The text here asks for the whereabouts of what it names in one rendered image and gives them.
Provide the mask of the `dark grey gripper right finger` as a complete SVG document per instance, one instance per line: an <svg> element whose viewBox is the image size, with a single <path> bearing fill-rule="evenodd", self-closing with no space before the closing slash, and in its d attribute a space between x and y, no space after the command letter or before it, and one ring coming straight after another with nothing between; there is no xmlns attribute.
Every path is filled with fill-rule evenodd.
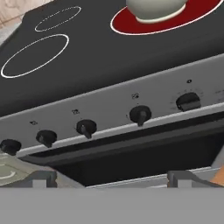
<svg viewBox="0 0 224 224"><path fill-rule="evenodd" d="M197 177L190 171L168 171L168 186L172 188L221 187L221 185Z"/></svg>

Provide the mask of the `black glass hob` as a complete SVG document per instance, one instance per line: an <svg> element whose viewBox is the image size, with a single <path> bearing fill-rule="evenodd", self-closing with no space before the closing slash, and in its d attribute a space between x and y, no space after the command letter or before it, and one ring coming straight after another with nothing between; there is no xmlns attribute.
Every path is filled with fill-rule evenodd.
<svg viewBox="0 0 224 224"><path fill-rule="evenodd" d="M224 53L224 0L189 0L189 24L175 17L137 35L126 32L141 24L124 7L54 0L26 12L0 45L0 116Z"/></svg>

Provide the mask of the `grey stove control panel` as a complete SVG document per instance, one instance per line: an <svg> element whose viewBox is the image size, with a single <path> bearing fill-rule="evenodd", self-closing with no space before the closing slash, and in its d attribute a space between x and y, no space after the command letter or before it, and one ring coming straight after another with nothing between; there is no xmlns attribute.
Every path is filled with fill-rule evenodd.
<svg viewBox="0 0 224 224"><path fill-rule="evenodd" d="M194 92L201 107L181 111L176 100ZM57 134L54 149L85 143L76 123L89 119L96 123L94 140L138 130L130 120L130 111L139 105L150 108L152 118L143 126L157 127L224 111L224 53L178 66L135 80L105 87L45 106L0 118L0 143L5 139L22 144L19 157L45 151L36 140L41 130Z"/></svg>

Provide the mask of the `black stove knob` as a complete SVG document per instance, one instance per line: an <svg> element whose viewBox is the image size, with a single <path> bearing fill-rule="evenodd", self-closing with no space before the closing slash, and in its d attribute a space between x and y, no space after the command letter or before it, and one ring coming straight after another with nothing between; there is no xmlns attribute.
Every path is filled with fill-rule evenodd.
<svg viewBox="0 0 224 224"><path fill-rule="evenodd" d="M15 156L20 151L22 144L13 139L5 139L0 143L0 150L11 156Z"/></svg>
<svg viewBox="0 0 224 224"><path fill-rule="evenodd" d="M201 107L199 96L194 93L182 94L177 100L176 105L181 111L188 111L192 109L198 109Z"/></svg>
<svg viewBox="0 0 224 224"><path fill-rule="evenodd" d="M145 122L151 119L151 110L144 105L136 106L129 112L129 119L138 127L142 127Z"/></svg>
<svg viewBox="0 0 224 224"><path fill-rule="evenodd" d="M36 140L47 148L51 148L57 141L57 134L52 130L41 130L36 135Z"/></svg>
<svg viewBox="0 0 224 224"><path fill-rule="evenodd" d="M85 119L77 122L76 130L79 134L85 136L87 139L90 139L96 132L97 125L94 121Z"/></svg>

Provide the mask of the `white kettle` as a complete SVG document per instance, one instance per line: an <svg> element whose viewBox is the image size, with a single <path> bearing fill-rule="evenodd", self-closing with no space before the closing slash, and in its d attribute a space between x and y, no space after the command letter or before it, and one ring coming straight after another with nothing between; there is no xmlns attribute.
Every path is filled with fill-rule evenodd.
<svg viewBox="0 0 224 224"><path fill-rule="evenodd" d="M126 0L128 10L140 23L154 24L176 17L188 0Z"/></svg>

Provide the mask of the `grey cupboard drawer front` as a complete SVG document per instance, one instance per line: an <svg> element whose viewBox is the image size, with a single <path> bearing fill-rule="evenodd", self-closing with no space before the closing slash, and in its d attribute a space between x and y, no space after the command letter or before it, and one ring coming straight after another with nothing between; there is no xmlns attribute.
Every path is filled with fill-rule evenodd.
<svg viewBox="0 0 224 224"><path fill-rule="evenodd" d="M6 186L28 177L35 169L20 159L0 154L0 186Z"/></svg>

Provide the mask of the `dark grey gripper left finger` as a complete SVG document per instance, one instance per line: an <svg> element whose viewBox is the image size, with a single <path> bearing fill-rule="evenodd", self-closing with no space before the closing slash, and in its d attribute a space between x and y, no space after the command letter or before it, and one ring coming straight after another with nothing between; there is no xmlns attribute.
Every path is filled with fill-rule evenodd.
<svg viewBox="0 0 224 224"><path fill-rule="evenodd" d="M34 171L22 180L3 185L3 188L56 188L56 171Z"/></svg>

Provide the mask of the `black oven door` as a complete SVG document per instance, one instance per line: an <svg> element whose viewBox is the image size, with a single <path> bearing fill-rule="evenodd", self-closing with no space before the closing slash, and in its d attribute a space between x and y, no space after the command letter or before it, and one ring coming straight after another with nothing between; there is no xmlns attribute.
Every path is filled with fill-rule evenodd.
<svg viewBox="0 0 224 224"><path fill-rule="evenodd" d="M105 137L21 158L83 186L209 167L224 147L224 112Z"/></svg>

